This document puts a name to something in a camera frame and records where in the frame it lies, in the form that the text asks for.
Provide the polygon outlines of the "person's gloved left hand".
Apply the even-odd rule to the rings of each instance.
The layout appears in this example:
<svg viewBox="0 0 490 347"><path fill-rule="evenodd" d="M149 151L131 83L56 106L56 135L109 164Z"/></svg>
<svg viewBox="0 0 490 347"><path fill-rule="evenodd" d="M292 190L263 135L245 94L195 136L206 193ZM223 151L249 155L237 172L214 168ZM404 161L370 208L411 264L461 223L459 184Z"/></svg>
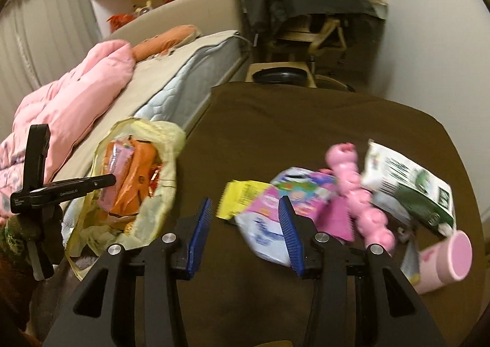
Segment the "person's gloved left hand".
<svg viewBox="0 0 490 347"><path fill-rule="evenodd" d="M7 264L32 265L17 215L1 217L1 260Z"/></svg>

